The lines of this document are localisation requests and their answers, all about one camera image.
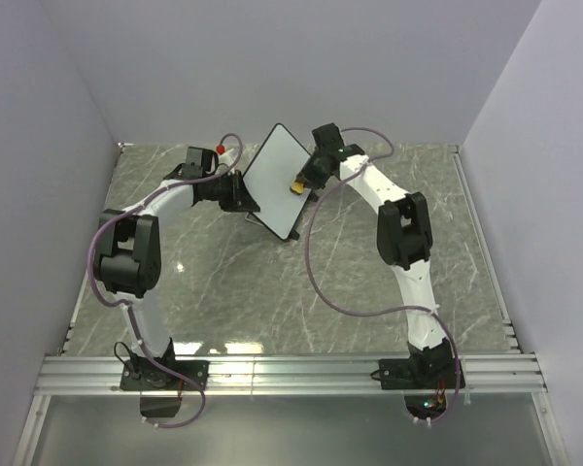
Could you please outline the yellow bone-shaped eraser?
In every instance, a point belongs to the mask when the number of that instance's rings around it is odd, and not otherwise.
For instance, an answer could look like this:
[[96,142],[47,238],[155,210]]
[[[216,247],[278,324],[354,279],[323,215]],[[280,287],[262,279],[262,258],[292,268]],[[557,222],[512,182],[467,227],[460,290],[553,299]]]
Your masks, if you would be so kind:
[[302,195],[305,191],[305,183],[302,181],[294,181],[290,186],[290,190],[294,195]]

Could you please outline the small white whiteboard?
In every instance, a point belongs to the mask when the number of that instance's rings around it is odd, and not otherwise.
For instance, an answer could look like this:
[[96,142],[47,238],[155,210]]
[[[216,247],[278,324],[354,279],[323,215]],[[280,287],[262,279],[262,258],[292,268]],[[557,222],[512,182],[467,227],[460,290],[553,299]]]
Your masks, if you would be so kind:
[[292,216],[309,192],[294,195],[290,186],[310,157],[288,128],[276,123],[244,173],[244,182],[260,206],[256,216],[276,233],[286,236]]

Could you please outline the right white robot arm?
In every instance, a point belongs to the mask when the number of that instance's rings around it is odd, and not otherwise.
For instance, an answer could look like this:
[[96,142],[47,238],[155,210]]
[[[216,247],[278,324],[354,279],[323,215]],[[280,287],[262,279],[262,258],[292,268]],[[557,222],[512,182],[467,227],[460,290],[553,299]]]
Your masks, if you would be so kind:
[[304,259],[309,280],[317,295],[332,309],[346,316],[385,316],[406,313],[409,375],[412,382],[429,388],[440,381],[444,367],[453,364],[456,351],[453,338],[438,315],[430,279],[430,251],[433,236],[428,201],[421,192],[409,192],[391,181],[378,167],[377,160],[394,155],[394,144],[386,140],[389,151],[371,157],[357,145],[344,142],[343,131],[328,123],[312,131],[315,149],[302,167],[291,191],[326,188],[335,177],[339,183],[319,197],[320,208],[335,190],[351,187],[376,213],[376,247],[380,258],[394,272],[402,305],[376,312],[353,312],[331,302],[320,289],[310,263],[310,240],[316,214],[305,230]]

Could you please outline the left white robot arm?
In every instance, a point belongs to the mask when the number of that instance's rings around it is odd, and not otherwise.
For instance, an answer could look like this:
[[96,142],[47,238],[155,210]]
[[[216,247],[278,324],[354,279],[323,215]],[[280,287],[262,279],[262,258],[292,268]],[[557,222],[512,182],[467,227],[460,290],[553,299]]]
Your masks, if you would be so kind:
[[105,307],[119,307],[141,358],[151,358],[142,377],[155,390],[171,387],[176,364],[164,355],[172,338],[157,308],[154,289],[162,271],[161,232],[180,214],[202,201],[227,213],[258,213],[244,175],[236,168],[243,146],[189,147],[186,159],[153,192],[122,209],[105,210],[88,249],[91,290]]

